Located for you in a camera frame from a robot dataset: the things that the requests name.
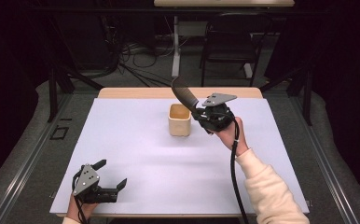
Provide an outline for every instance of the table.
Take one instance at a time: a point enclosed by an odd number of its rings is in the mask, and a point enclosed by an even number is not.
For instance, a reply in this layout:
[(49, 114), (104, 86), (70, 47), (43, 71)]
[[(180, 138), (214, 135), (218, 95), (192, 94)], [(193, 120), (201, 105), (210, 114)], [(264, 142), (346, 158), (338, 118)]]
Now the table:
[[(155, 0), (156, 7), (292, 7), (293, 0)], [(205, 22), (184, 22), (184, 28), (174, 16), (173, 35), (174, 35), (174, 55), (172, 77), (178, 77), (180, 74), (180, 48), (179, 35), (204, 36)], [(244, 72), (247, 77), (252, 76), (250, 64), (244, 66)]]
[[(248, 143), (261, 160), (272, 164), (309, 213), (269, 105), (257, 88), (190, 88), (200, 102), (213, 92), (238, 95), (228, 106), (243, 118)], [(64, 216), (73, 175), (85, 163), (107, 159), (98, 170), (99, 186), (128, 183), (116, 203), (104, 203), (97, 217), (240, 217), (231, 186), (230, 151), (195, 120), (189, 137), (169, 135), (170, 88), (105, 88), (90, 110), (50, 213)], [(247, 214), (253, 214), (236, 175)]]

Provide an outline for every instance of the chair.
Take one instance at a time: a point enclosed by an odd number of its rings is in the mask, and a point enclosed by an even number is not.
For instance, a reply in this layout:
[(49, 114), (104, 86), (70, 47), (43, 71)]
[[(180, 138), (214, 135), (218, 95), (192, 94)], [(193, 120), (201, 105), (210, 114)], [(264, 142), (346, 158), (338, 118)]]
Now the chair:
[(271, 26), (271, 18), (258, 13), (233, 12), (212, 17), (205, 30), (200, 61), (201, 85), (204, 86), (206, 62), (209, 62), (240, 63), (240, 69), (246, 63), (252, 63), (250, 86), (253, 86), (263, 40)]

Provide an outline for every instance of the human hand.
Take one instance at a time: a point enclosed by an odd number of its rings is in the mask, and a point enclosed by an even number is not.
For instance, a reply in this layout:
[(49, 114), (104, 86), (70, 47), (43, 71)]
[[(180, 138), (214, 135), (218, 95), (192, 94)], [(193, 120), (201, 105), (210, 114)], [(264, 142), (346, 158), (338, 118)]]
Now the human hand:
[[(239, 125), (239, 142), (236, 148), (236, 156), (240, 156), (243, 154), (243, 152), (247, 151), (249, 147), (247, 146), (246, 138), (244, 137), (242, 119), (239, 117), (236, 117), (235, 119)], [(230, 125), (221, 132), (211, 132), (217, 135), (227, 148), (232, 150), (232, 145), (235, 140), (235, 122), (232, 121)]]
[[(90, 215), (92, 215), (93, 210), (98, 206), (98, 203), (84, 203), (81, 206), (82, 212), (84, 213), (84, 216), (86, 219), (90, 218)], [(78, 217), (78, 207), (76, 204), (76, 199), (73, 196), (73, 194), (70, 195), (69, 200), (69, 207), (67, 208), (67, 217), (71, 218), (74, 221), (80, 222), (82, 220)]]

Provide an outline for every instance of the small container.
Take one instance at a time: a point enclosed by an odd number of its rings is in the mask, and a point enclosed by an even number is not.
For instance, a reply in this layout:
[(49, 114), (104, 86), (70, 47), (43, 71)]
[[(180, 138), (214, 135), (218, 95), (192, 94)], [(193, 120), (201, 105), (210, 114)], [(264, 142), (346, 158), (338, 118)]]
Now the small container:
[(169, 133), (173, 136), (189, 136), (191, 112), (181, 104), (173, 104), (169, 110)]

